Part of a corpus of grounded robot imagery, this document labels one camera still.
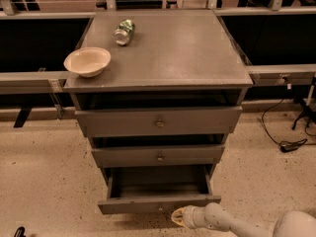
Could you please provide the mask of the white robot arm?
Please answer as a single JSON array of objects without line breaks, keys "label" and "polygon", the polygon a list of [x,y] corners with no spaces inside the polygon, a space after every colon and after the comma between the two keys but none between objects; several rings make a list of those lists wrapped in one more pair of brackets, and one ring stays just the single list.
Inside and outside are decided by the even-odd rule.
[{"label": "white robot arm", "polygon": [[297,210],[281,216],[273,231],[237,218],[215,202],[180,207],[171,214],[171,220],[188,229],[232,232],[237,237],[316,237],[316,218]]}]

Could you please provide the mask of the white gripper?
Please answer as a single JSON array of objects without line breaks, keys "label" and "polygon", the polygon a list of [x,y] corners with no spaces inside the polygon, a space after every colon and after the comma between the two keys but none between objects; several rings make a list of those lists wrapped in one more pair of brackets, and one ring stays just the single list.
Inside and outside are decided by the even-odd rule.
[{"label": "white gripper", "polygon": [[180,218],[172,218],[172,221],[181,227],[188,227],[189,229],[204,228],[206,221],[204,218],[204,208],[198,206],[186,206],[176,209],[172,216],[183,216]]}]

